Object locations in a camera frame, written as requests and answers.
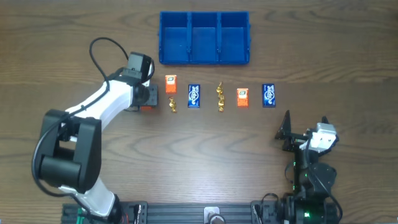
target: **blue tray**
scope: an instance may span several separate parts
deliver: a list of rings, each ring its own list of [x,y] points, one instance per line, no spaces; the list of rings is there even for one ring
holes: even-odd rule
[[[248,12],[160,12],[165,65],[243,65],[250,61]]]

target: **wood grain surface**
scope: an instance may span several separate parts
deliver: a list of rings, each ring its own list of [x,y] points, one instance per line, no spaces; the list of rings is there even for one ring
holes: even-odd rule
[[[247,66],[163,66],[160,11],[250,12]],[[396,0],[8,0],[0,1],[0,219],[60,223],[62,203],[32,181],[30,160],[42,118],[101,85],[88,45],[117,40],[156,61],[155,111],[120,113],[103,133],[101,178],[122,200],[250,202],[291,192],[293,158],[274,134],[286,110],[303,133],[323,115],[340,142],[321,158],[337,170],[332,192],[342,223],[396,222],[398,216],[398,1]],[[106,73],[126,64],[109,42],[94,53]],[[164,75],[178,75],[177,114]],[[224,81],[225,112],[216,86]],[[187,108],[200,83],[201,108]],[[262,108],[261,84],[275,83],[276,108]],[[250,107],[236,107],[249,88]]]

